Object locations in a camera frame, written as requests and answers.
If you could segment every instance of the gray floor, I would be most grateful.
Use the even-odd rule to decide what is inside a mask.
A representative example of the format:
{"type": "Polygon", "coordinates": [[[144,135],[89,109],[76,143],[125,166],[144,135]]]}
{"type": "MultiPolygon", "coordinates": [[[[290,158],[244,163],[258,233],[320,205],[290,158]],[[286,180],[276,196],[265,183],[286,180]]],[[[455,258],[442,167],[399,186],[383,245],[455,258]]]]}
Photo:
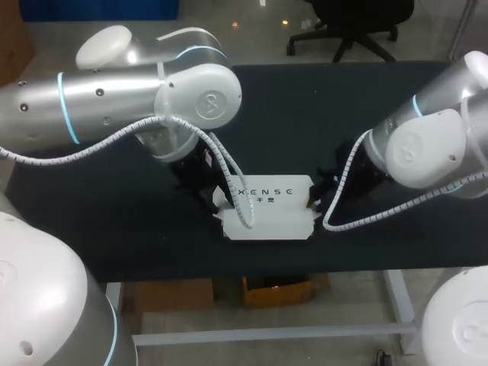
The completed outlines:
{"type": "MultiPolygon", "coordinates": [[[[441,270],[404,271],[413,305],[420,308],[441,270]]],[[[376,272],[333,273],[331,287],[319,289],[309,303],[267,310],[244,310],[234,300],[235,288],[217,282],[222,300],[208,310],[145,313],[142,333],[191,332],[200,330],[248,329],[276,326],[328,326],[393,321],[382,276],[376,272]]],[[[193,364],[309,364],[372,366],[374,354],[382,348],[394,355],[395,365],[423,366],[421,355],[402,356],[396,336],[348,337],[337,339],[292,339],[170,345],[139,349],[140,365],[188,366],[193,364]]]]}
{"type": "MultiPolygon", "coordinates": [[[[460,52],[486,47],[484,24],[488,0],[481,2],[469,26],[460,52]]],[[[464,2],[416,0],[414,15],[400,25],[397,43],[386,34],[374,39],[398,60],[447,59],[464,2]]],[[[330,62],[338,40],[313,40],[297,44],[295,57],[285,56],[290,35],[308,31],[316,22],[311,7],[302,0],[182,0],[178,21],[124,22],[140,39],[157,37],[186,26],[204,27],[212,32],[234,64],[330,62]]],[[[113,22],[29,24],[37,56],[23,78],[75,68],[77,49],[96,31],[113,22]]],[[[354,45],[344,61],[378,61],[354,45]]],[[[0,166],[0,188],[11,165],[0,166]]],[[[406,283],[416,308],[420,307],[439,275],[438,270],[405,271],[406,283]]],[[[210,310],[147,313],[144,332],[235,329],[271,326],[340,325],[386,323],[391,309],[383,287],[373,272],[331,274],[332,286],[319,291],[308,304],[271,310],[243,310],[238,304],[218,303],[210,310]]],[[[173,345],[140,349],[140,366],[194,364],[283,364],[371,366],[375,350],[395,355],[398,366],[423,366],[422,356],[401,356],[394,336],[340,339],[306,339],[220,344],[173,345]]]]}
{"type": "MultiPolygon", "coordinates": [[[[387,34],[373,38],[398,60],[446,59],[464,1],[416,0],[413,16],[399,26],[398,42],[387,34]]],[[[488,6],[480,6],[481,24],[488,6]]],[[[126,21],[140,39],[166,34],[187,26],[208,29],[222,43],[234,64],[330,62],[339,40],[311,40],[297,43],[297,55],[285,55],[290,35],[309,31],[316,23],[312,8],[302,0],[181,0],[177,21],[126,21]]],[[[78,48],[92,34],[117,22],[56,22],[28,25],[37,57],[24,77],[75,68],[78,48]]],[[[472,27],[463,41],[469,49],[473,40],[484,36],[479,25],[472,27]]],[[[344,61],[379,61],[359,45],[347,51],[344,61]]]]}

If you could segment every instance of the brown cardboard box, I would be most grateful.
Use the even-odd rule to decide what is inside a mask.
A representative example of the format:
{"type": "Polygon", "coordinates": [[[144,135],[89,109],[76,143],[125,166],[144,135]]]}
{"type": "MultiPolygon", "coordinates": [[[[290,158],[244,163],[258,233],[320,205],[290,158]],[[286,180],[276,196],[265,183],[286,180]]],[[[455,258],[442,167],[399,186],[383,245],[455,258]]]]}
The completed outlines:
{"type": "Polygon", "coordinates": [[[282,307],[305,303],[311,298],[312,281],[307,276],[295,278],[243,278],[244,303],[247,307],[282,307]]]}
{"type": "Polygon", "coordinates": [[[133,295],[136,313],[200,309],[214,304],[211,278],[136,282],[133,295]]]}
{"type": "Polygon", "coordinates": [[[0,0],[0,32],[21,19],[18,0],[0,0]]]}
{"type": "Polygon", "coordinates": [[[34,57],[34,47],[20,16],[18,2],[0,0],[0,14],[0,85],[4,85],[21,75],[34,57]]]}

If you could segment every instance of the chair base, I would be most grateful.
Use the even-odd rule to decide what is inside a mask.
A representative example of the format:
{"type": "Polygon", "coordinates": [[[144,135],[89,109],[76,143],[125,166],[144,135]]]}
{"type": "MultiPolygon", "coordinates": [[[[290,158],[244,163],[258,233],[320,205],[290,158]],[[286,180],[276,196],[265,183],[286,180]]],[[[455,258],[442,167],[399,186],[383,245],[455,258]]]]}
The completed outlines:
{"type": "MultiPolygon", "coordinates": [[[[346,50],[352,48],[354,42],[361,44],[363,47],[370,50],[372,53],[384,59],[387,62],[396,61],[393,56],[391,56],[388,51],[386,51],[378,43],[374,42],[369,36],[369,33],[377,33],[384,31],[384,29],[369,29],[369,30],[348,30],[340,27],[330,27],[325,29],[320,29],[322,25],[316,25],[316,29],[311,32],[306,32],[303,34],[295,34],[291,36],[287,45],[287,56],[295,56],[295,45],[294,43],[300,40],[321,40],[326,38],[342,38],[342,42],[339,48],[335,52],[333,63],[338,63],[344,56],[346,50]]],[[[388,40],[396,42],[398,39],[398,27],[396,25],[392,26],[390,29],[390,36],[388,40]]]]}

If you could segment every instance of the metal table frame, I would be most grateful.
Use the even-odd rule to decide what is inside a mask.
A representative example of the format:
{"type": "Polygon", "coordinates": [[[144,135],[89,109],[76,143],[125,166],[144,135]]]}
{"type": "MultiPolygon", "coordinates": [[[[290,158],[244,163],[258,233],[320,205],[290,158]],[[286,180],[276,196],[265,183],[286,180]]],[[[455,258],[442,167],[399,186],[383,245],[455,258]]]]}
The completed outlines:
{"type": "Polygon", "coordinates": [[[461,13],[461,18],[457,24],[454,37],[452,38],[451,47],[449,48],[449,61],[454,62],[456,60],[456,53],[458,52],[459,43],[461,43],[461,38],[464,36],[466,27],[469,24],[471,18],[474,15],[474,11],[478,5],[478,0],[466,0],[466,4],[461,13]]]}
{"type": "MultiPolygon", "coordinates": [[[[180,345],[205,342],[233,342],[265,339],[300,339],[345,336],[378,336],[399,334],[402,352],[414,355],[421,352],[420,324],[428,301],[449,278],[461,268],[446,268],[428,296],[425,305],[415,314],[412,301],[401,270],[383,271],[388,294],[395,314],[395,323],[361,324],[344,326],[301,326],[287,328],[211,330],[201,332],[177,332],[133,335],[136,346],[180,345]]],[[[123,285],[110,283],[106,294],[114,307],[120,309],[123,285]]]]}

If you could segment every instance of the white spiral cable wrap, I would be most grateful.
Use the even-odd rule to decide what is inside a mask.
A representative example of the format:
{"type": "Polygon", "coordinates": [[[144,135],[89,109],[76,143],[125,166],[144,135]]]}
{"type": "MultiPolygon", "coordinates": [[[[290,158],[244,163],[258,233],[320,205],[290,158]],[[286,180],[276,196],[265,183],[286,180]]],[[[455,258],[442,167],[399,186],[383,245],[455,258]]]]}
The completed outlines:
{"type": "Polygon", "coordinates": [[[376,215],[366,217],[364,219],[356,220],[351,223],[346,223],[343,225],[338,225],[334,226],[329,224],[330,217],[332,216],[332,213],[334,212],[337,203],[339,202],[339,198],[341,197],[342,194],[342,189],[344,188],[345,185],[345,180],[348,177],[349,169],[351,168],[351,163],[352,160],[355,157],[356,151],[358,150],[358,147],[361,145],[362,141],[366,137],[366,135],[370,132],[371,130],[366,131],[363,133],[354,146],[351,149],[351,152],[349,153],[349,157],[347,159],[347,162],[344,167],[344,171],[342,172],[341,180],[339,181],[339,186],[337,187],[337,191],[335,192],[334,198],[332,200],[332,203],[329,206],[329,209],[326,212],[326,215],[323,218],[323,226],[326,228],[328,231],[346,231],[350,229],[354,229],[355,227],[360,227],[363,225],[368,225],[369,223],[374,223],[376,221],[380,221],[383,219],[386,219],[387,217],[391,217],[395,214],[399,214],[402,211],[408,210],[409,208],[415,207],[418,204],[421,204],[423,202],[426,202],[434,197],[440,196],[442,194],[449,194],[457,189],[461,188],[463,185],[466,183],[471,183],[472,181],[477,181],[478,179],[484,179],[488,177],[488,172],[478,172],[474,173],[472,175],[468,175],[462,179],[458,179],[457,181],[453,181],[452,183],[445,185],[440,188],[436,188],[426,194],[423,194],[417,198],[414,198],[410,201],[405,202],[404,204],[400,204],[398,206],[395,206],[393,208],[390,208],[389,210],[385,210],[383,212],[377,213],[376,215]]]}
{"type": "Polygon", "coordinates": [[[249,193],[249,190],[247,188],[246,184],[246,179],[244,177],[244,174],[242,173],[241,169],[239,166],[236,164],[234,159],[230,156],[230,154],[227,152],[227,150],[223,147],[222,143],[215,137],[215,135],[212,133],[212,138],[210,138],[204,131],[202,131],[200,128],[194,126],[193,124],[190,124],[186,120],[182,120],[181,118],[177,117],[148,117],[144,118],[142,120],[138,120],[137,122],[134,122],[133,124],[130,124],[123,129],[117,131],[116,133],[110,135],[106,139],[100,141],[99,143],[96,143],[95,145],[92,145],[82,151],[75,152],[73,154],[63,156],[60,158],[53,158],[53,159],[37,159],[37,158],[30,158],[28,156],[23,156],[20,154],[17,154],[12,151],[8,151],[7,149],[4,149],[0,147],[0,157],[6,158],[13,160],[15,162],[20,162],[22,164],[27,164],[27,165],[37,165],[37,166],[51,166],[51,165],[62,165],[66,164],[68,162],[74,162],[76,160],[83,159],[87,156],[90,156],[93,153],[96,153],[97,151],[102,150],[103,148],[111,145],[112,143],[118,141],[120,138],[126,136],[129,133],[133,133],[142,127],[152,125],[152,124],[162,124],[162,123],[170,123],[170,124],[177,124],[186,130],[190,130],[192,133],[200,137],[209,147],[209,149],[212,151],[212,153],[216,156],[217,161],[222,169],[223,175],[226,179],[227,185],[229,187],[230,194],[232,196],[232,200],[234,203],[234,207],[236,209],[237,215],[239,217],[239,220],[243,224],[243,226],[247,229],[251,229],[252,226],[254,225],[254,207],[252,205],[252,199],[251,199],[251,194],[249,193]],[[227,167],[227,164],[225,162],[227,160],[230,165],[236,170],[236,174],[239,176],[239,180],[242,183],[242,186],[244,187],[245,193],[247,200],[249,202],[249,213],[250,213],[250,219],[246,219],[242,212],[241,205],[239,203],[239,200],[237,198],[237,191],[236,187],[234,186],[232,182],[232,175],[230,174],[229,168],[227,167]]]}

